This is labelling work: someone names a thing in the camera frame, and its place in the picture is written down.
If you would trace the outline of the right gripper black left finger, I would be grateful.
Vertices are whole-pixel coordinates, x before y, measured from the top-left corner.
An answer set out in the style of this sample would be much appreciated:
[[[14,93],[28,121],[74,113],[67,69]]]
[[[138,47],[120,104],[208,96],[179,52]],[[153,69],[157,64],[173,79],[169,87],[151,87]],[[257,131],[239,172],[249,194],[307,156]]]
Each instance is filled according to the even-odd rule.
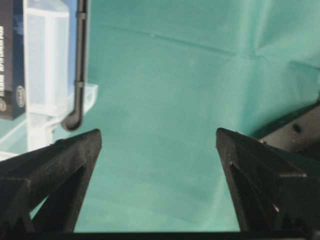
[[[99,153],[99,129],[0,163],[0,231],[75,229]]]

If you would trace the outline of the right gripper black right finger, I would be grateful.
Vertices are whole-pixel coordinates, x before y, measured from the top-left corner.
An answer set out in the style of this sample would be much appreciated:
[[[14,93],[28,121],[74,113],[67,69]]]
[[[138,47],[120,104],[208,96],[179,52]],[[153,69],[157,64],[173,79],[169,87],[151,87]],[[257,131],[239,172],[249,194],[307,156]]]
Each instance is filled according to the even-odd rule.
[[[318,160],[225,128],[216,149],[241,231],[319,230]]]

